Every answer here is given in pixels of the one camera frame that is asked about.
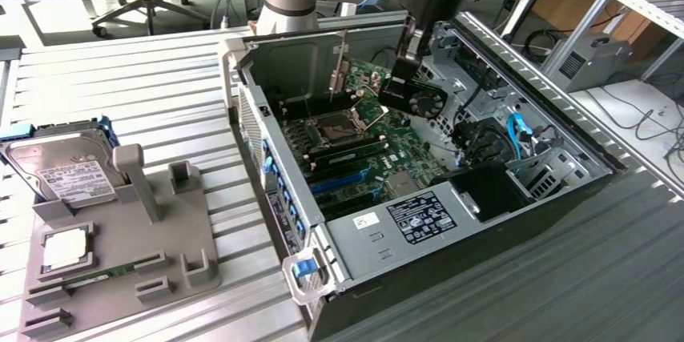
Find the metal slatted table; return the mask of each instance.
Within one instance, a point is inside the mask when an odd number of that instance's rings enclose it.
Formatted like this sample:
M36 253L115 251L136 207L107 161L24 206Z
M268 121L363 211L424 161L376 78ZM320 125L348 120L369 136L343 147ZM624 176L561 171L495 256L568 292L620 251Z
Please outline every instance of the metal slatted table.
M65 340L305 340L224 109L216 41L229 33L132 39L24 52L8 72L3 123L113 120L140 143L145 172L189 159L201 170L221 286ZM0 340L15 339L33 213L9 167L0 179Z
M307 338L224 117L216 57L203 48L245 33L47 47L8 66L4 121L45 123L104 111L123 142L143 144L147 170L181 158L201 168L212 210L221 287L68 341ZM499 41L492 47L505 48ZM623 162L632 170L544 234L331 339L681 339L684 203L629 155ZM28 188L9 169L3 173L0 342L15 340L32 220Z

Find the white label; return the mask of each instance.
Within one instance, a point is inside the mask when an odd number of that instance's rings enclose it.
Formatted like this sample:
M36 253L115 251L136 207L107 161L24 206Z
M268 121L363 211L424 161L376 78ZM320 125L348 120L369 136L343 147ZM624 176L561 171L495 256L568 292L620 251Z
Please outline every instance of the white label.
M341 47L343 46L333 46L332 47L332 53L333 54L340 54L340 48ZM348 44L344 45L344 52L349 52L349 45Z
M333 159L331 162L328 162L329 164L335 164L337 162L341 162L343 160L349 160L349 159L353 159L356 158L356 154L349 154L349 155L344 155L343 157L340 158L336 158Z
M101 280L108 280L108 279L109 279L109 276L107 274L103 274L101 276L96 276L87 280L81 280L79 282L68 284L64 286L64 288L71 290L72 288L80 288L81 286L85 286L87 284L93 284L95 282L100 282Z
M65 202L77 202L115 193L97 161L39 170L39 175Z
M353 224L356 224L356 229L360 230L376 224L380 220L377 219L377 215L373 212L368 214L363 214L353 218Z

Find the green circuit board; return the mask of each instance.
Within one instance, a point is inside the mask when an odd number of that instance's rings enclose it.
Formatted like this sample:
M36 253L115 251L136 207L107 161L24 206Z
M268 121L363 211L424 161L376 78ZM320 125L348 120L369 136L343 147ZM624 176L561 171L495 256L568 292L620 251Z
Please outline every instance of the green circuit board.
M389 70L384 67L352 59L344 86L363 91L357 92L353 108L283 122L288 145L328 220L425 188L433 177L444 173L413 129L405 125L407 116L377 102L376 93L387 74ZM355 148L355 156L363 158L359 161L345 160L324 171L311 168L304 155L312 149L337 148L380 135L385 137L383 143ZM363 181L315 191L321 183L335 183L359 172L364 173Z

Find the gray plastic holder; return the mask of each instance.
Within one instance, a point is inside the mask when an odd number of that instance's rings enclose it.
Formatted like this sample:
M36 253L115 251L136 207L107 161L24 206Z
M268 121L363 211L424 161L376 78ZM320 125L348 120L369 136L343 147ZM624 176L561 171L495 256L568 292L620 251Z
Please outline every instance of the gray plastic holder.
M216 265L209 260L204 249L201 250L201 264L188 263L185 254L180 254L180 268L185 276L185 284L191 288L207 283L216 276Z
M192 176L191 163L187 160L169 163L169 177L175 194L192 190L199 183Z
M36 338L51 332L63 332L68 329L71 321L71 314L64 309L55 308L36 318L27 320L21 333L29 338Z
M61 200L36 203L33 205L33 211L45 222L51 222L52 220L64 219L73 216L72 209Z
M36 218L19 342L59 340L221 283L199 169L177 162L143 175L140 147L121 148L124 152L115 149L116 161L132 184L115 189L117 199L81 207L49 223ZM143 198L145 191L153 193L151 198ZM61 202L47 206L65 208ZM92 233L87 252L93 252L97 264L41 281L45 235L83 226Z
M72 294L63 286L60 286L57 288L44 290L43 292L37 292L36 294L28 294L25 301L33 306L41 306L43 304L48 304L57 300L65 300L69 296L72 296Z
M115 147L113 151L113 164L117 171L123 172L131 180L132 188L137 193L137 197L145 212L148 213L149 222L160 222L163 212L159 209L157 200L153 197L152 188L145 174L143 173L143 148L139 144L128 144L125 146Z
M153 260L148 262L143 262L141 264L136 264L133 269L137 274L148 274L149 272L156 272L161 268L167 268L171 265L171 259L167 257L164 250L157 251L152 254L143 255L136 258L136 260L147 260L148 258L155 257Z
M136 297L143 303L165 298L171 294L173 294L173 285L168 276L160 276L136 284Z

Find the blue pcie slot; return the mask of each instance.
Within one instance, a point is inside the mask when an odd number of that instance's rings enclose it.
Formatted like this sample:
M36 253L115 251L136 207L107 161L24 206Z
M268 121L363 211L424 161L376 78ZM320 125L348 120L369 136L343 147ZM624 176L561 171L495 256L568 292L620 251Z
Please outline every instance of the blue pcie slot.
M311 193L320 194L321 192L329 191L333 188L339 188L341 186L347 186L348 184L361 183L365 180L365 178L368 178L369 171L371 166L368 166L368 168L365 168L360 172L343 176L339 179L333 179L324 183L316 184L315 186L311 186Z

